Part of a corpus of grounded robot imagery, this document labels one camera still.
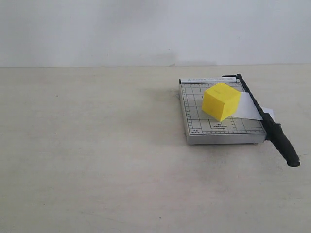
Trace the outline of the yellow foam cube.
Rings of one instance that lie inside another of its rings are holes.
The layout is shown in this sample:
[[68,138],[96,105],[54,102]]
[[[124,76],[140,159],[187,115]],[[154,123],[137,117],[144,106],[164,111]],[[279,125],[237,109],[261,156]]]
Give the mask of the yellow foam cube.
[[218,122],[234,114],[242,93],[225,83],[217,83],[204,92],[202,110]]

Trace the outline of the black cutter blade arm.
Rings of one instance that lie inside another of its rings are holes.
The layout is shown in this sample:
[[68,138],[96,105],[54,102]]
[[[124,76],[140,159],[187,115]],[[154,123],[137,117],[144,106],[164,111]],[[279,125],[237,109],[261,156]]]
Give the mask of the black cutter blade arm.
[[279,123],[274,122],[269,113],[265,113],[262,107],[259,105],[253,94],[251,93],[249,87],[244,81],[241,74],[236,75],[223,75],[222,78],[234,77],[240,80],[244,90],[249,93],[252,102],[254,103],[256,109],[258,110],[260,116],[262,117],[262,125],[267,133],[266,139],[271,141],[271,143],[275,146],[278,152],[283,156],[286,160],[287,165],[289,167],[299,167],[300,159],[292,146],[291,142],[288,140],[286,135],[284,134],[282,127]]

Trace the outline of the grey paper cutter base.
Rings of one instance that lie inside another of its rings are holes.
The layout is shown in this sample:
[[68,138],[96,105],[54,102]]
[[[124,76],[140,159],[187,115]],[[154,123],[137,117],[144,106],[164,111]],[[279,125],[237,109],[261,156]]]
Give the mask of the grey paper cutter base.
[[204,92],[217,83],[225,83],[240,92],[245,91],[240,80],[234,75],[179,80],[179,97],[187,143],[208,145],[264,142],[266,131],[259,120],[230,116],[224,121],[218,122],[202,111]]

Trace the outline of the white paper sheet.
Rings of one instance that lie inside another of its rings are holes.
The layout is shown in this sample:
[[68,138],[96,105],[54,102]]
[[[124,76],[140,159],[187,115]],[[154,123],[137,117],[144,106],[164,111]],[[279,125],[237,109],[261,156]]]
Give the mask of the white paper sheet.
[[241,92],[238,108],[231,116],[243,119],[262,120],[259,111],[247,92]]

